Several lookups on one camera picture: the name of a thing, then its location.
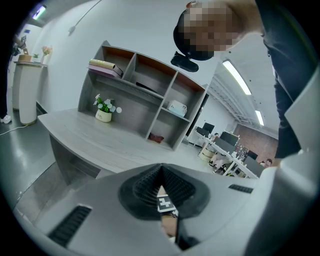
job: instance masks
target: computer monitor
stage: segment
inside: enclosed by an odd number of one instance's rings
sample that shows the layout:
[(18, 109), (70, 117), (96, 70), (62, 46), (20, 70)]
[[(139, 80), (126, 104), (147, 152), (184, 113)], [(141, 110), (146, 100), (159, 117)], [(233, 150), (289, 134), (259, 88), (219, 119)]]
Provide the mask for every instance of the computer monitor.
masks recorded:
[(202, 129), (207, 130), (210, 134), (212, 133), (213, 129), (215, 128), (214, 125), (210, 124), (210, 123), (204, 123)]
[(250, 156), (247, 156), (243, 164), (246, 165), (246, 167), (258, 177), (260, 177), (262, 171), (264, 170), (264, 167)]
[(239, 138), (237, 136), (234, 136), (233, 134), (230, 134), (229, 132), (224, 131), (221, 134), (220, 139), (228, 142), (232, 146), (235, 146)]
[(208, 132), (206, 129), (203, 129), (203, 128), (201, 128), (201, 127), (197, 127), (197, 128), (196, 128), (196, 131), (197, 131), (199, 134), (201, 134), (202, 136), (206, 137), (206, 138), (208, 138), (208, 136), (209, 136), (209, 132)]
[(255, 152), (252, 152), (251, 150), (249, 150), (248, 152), (248, 157), (251, 157), (253, 160), (256, 160), (258, 155)]
[(231, 155), (235, 151), (235, 146), (229, 144), (225, 140), (216, 137), (213, 141), (218, 147), (223, 149), (225, 152), (229, 152), (229, 155)]

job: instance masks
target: small red object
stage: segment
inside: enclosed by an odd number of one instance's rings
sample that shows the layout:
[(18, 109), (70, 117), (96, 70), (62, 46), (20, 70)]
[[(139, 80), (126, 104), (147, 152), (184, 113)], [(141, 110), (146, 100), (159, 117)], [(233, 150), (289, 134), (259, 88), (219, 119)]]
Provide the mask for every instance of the small red object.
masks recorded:
[(154, 135), (150, 132), (148, 139), (160, 144), (163, 141), (164, 137)]

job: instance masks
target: black rubber cover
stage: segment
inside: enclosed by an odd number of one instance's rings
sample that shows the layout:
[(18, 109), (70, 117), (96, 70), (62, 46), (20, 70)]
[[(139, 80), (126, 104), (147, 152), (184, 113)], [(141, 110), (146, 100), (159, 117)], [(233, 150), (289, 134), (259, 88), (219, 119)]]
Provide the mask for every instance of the black rubber cover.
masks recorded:
[(119, 188), (119, 201), (137, 219), (159, 220), (157, 195), (160, 186), (164, 187), (181, 219), (199, 215), (210, 200), (209, 188), (202, 181), (169, 164), (160, 164), (127, 179)]

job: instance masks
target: fluorescent light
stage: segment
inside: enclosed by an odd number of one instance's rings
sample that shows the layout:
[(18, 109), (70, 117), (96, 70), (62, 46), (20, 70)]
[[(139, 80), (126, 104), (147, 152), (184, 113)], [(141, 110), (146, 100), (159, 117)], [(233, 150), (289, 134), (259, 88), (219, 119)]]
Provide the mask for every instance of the fluorescent light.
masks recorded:
[(238, 82), (238, 84), (241, 86), (242, 90), (246, 95), (251, 95), (251, 91), (249, 90), (246, 82), (241, 77), (239, 72), (236, 70), (234, 65), (229, 60), (225, 60), (222, 62), (222, 64), (225, 66), (225, 68), (231, 73), (231, 75), (234, 77), (234, 79)]
[(33, 18), (34, 20), (37, 20), (37, 19), (40, 17), (40, 15), (41, 15), (45, 10), (46, 10), (46, 7), (45, 7), (45, 6), (41, 6), (41, 7), (36, 11), (36, 13), (32, 16), (32, 18)]
[(264, 121), (262, 120), (261, 112), (256, 110), (255, 113), (256, 113), (256, 116), (257, 116), (258, 119), (259, 119), (260, 125), (264, 126), (265, 124), (264, 124)]

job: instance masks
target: potted plant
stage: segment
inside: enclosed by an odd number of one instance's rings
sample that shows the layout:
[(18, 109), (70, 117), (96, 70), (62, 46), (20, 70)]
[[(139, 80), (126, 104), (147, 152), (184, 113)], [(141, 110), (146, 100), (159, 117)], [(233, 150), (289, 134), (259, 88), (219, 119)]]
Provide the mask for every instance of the potted plant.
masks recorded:
[(36, 61), (36, 60), (38, 60), (38, 58), (39, 58), (39, 54), (33, 54), (33, 56), (32, 56), (33, 58), (34, 58), (34, 62), (37, 62), (38, 63), (38, 61)]
[(43, 64), (44, 60), (45, 60), (45, 56), (49, 55), (52, 52), (52, 47), (42, 46), (41, 49), (42, 49), (42, 52), (43, 52), (43, 55), (42, 55), (42, 58), (41, 58), (41, 63)]
[(98, 110), (95, 114), (95, 118), (98, 119), (101, 122), (105, 122), (108, 123), (111, 121), (111, 117), (112, 117), (112, 113), (113, 112), (117, 112), (117, 113), (121, 113), (122, 109), (121, 107), (116, 107), (113, 105), (113, 100), (112, 99), (106, 99), (105, 101), (103, 101), (100, 98), (100, 93), (95, 96), (95, 101), (93, 103), (93, 105), (96, 105)]

